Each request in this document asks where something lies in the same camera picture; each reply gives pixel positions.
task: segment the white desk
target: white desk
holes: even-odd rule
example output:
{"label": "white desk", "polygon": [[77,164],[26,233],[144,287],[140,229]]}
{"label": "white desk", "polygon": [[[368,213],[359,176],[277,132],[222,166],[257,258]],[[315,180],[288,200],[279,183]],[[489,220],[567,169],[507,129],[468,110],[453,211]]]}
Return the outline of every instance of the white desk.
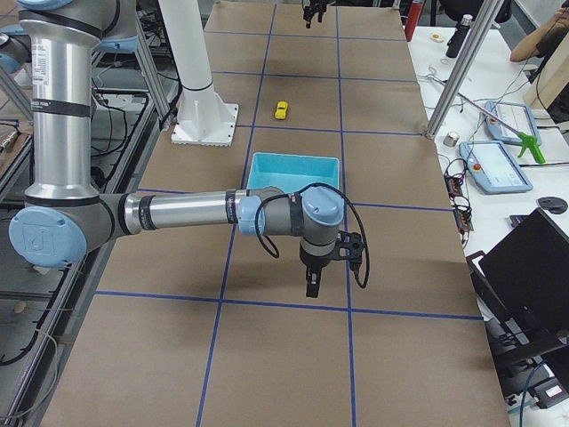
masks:
{"label": "white desk", "polygon": [[[437,76],[446,80],[451,73],[456,60],[445,57],[446,40],[453,34],[454,28],[416,28],[413,40],[409,44],[413,58],[415,72],[419,76],[427,75],[429,67],[437,71]],[[444,43],[431,40],[431,35],[438,33],[445,38]],[[478,56],[476,57],[467,78],[465,79],[461,93],[471,100],[500,98],[511,85],[510,91],[515,90],[525,83],[527,79],[523,73],[519,73],[521,65],[509,61],[510,50],[500,32],[493,29],[489,32]],[[432,107],[437,105],[438,98],[443,87],[435,82],[420,82],[421,95],[427,110],[431,115]],[[523,94],[529,85],[524,86],[519,92],[509,94],[503,98],[505,101],[523,102]],[[534,116],[538,125],[550,125],[552,122],[544,110],[535,110]],[[441,127],[435,143],[437,151],[449,157],[451,160],[458,156],[457,148],[448,148],[443,144],[443,138],[450,131],[457,132],[461,139],[467,141],[477,129],[478,111],[468,104],[461,107],[452,107]],[[550,163],[569,161],[569,147],[565,139],[557,129],[540,131],[542,138],[541,151]],[[490,134],[482,125],[477,131],[475,141],[491,140]],[[520,148],[509,146],[512,154],[517,156]],[[521,164],[534,164],[532,155],[529,153],[519,160]],[[443,169],[446,163],[441,162]],[[533,184],[533,190],[521,194],[488,196],[482,193],[468,175],[467,184],[469,199],[473,207],[472,222],[475,231],[470,233],[469,243],[465,248],[465,254],[472,254],[478,250],[485,252],[492,249],[510,231],[508,217],[511,214],[528,214],[536,206],[539,197],[557,196],[569,200],[569,167],[542,167],[525,168],[524,172]],[[561,229],[569,234],[569,213],[551,215]],[[524,416],[525,427],[548,427],[569,425],[569,402],[564,402],[549,410],[536,410],[534,407],[527,408]],[[510,415],[513,426],[518,426],[517,411]]]}

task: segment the table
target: table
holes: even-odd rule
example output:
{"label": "table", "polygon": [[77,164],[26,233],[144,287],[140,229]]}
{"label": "table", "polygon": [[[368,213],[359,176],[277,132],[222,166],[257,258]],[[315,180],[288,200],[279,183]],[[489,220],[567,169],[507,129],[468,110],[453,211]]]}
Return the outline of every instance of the table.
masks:
{"label": "table", "polygon": [[[437,70],[437,76],[446,80],[456,60],[445,57],[446,43],[437,43],[431,40],[432,34],[442,35],[445,40],[454,32],[454,28],[424,28],[415,30],[413,40],[409,44],[413,58],[415,72],[419,76],[427,75],[429,67]],[[509,61],[510,50],[506,42],[496,29],[492,29],[486,37],[477,58],[475,59],[467,78],[465,79],[461,93],[471,100],[498,99],[507,87],[518,92],[506,95],[503,100],[511,102],[523,102],[524,90],[529,87],[523,73],[520,74],[522,65]],[[421,81],[421,96],[426,107],[427,115],[432,113],[430,107],[435,107],[438,97],[442,92],[442,86],[434,82]],[[538,125],[553,125],[545,110],[534,110]],[[477,129],[478,112],[466,105],[464,111],[460,107],[452,107],[441,127],[435,144],[437,151],[450,159],[457,158],[457,149],[446,147],[442,141],[450,131],[458,132],[461,141],[467,140]],[[542,138],[541,150],[548,162],[564,162],[569,160],[569,147],[567,142],[556,128],[540,130]],[[482,126],[475,138],[476,141],[491,140],[490,134]],[[508,146],[510,152],[517,156],[520,148]],[[520,163],[534,164],[531,154],[526,153]],[[472,221],[475,228],[470,234],[469,243],[465,248],[465,254],[473,254],[483,250],[488,252],[511,230],[509,215],[528,214],[537,206],[539,197],[557,196],[569,200],[569,167],[550,168],[525,168],[524,172],[533,184],[533,190],[522,194],[488,196],[482,193],[474,184],[471,177],[467,176],[469,200],[473,207]],[[557,225],[569,234],[569,214],[549,215]],[[561,426],[569,413],[569,403],[564,402],[549,410],[526,409],[525,426]],[[517,426],[518,413],[513,411],[510,415],[512,425]]]}
{"label": "table", "polygon": [[337,157],[372,280],[335,263],[306,300],[298,241],[275,261],[228,226],[119,240],[42,425],[508,425],[398,12],[306,30],[298,5],[221,3],[206,42],[233,144],[165,133],[140,193],[241,187],[255,151]]}

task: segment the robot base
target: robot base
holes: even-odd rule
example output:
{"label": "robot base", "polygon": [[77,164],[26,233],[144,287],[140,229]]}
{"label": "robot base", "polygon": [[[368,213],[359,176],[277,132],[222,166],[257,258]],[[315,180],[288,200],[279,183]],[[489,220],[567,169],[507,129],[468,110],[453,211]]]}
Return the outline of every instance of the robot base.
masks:
{"label": "robot base", "polygon": [[207,101],[202,103],[194,100],[190,105],[184,102],[172,133],[172,143],[230,146],[239,106],[224,103],[217,93],[214,94],[214,102],[217,111],[214,110],[213,114],[204,107],[208,104]]}

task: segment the red object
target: red object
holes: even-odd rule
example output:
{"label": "red object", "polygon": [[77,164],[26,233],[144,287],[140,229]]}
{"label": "red object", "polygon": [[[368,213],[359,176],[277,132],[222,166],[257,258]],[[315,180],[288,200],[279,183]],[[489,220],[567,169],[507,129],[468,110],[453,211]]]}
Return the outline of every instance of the red object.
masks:
{"label": "red object", "polygon": [[419,17],[421,16],[424,5],[423,0],[413,0],[411,3],[407,22],[405,23],[405,38],[408,42],[413,38],[413,33],[415,32],[415,27],[417,27],[417,23],[419,22]]}

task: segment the person's arm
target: person's arm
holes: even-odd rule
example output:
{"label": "person's arm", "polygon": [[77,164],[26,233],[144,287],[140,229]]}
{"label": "person's arm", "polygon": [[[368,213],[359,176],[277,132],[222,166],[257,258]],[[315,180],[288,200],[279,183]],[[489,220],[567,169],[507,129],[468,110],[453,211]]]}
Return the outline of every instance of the person's arm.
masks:
{"label": "person's arm", "polygon": [[566,28],[569,26],[569,7],[561,8],[553,14],[553,16],[541,27],[537,28],[533,33],[527,35],[514,48],[509,60],[512,62],[521,62],[533,56],[539,55],[541,52],[537,48],[537,44],[544,38],[553,28]]}

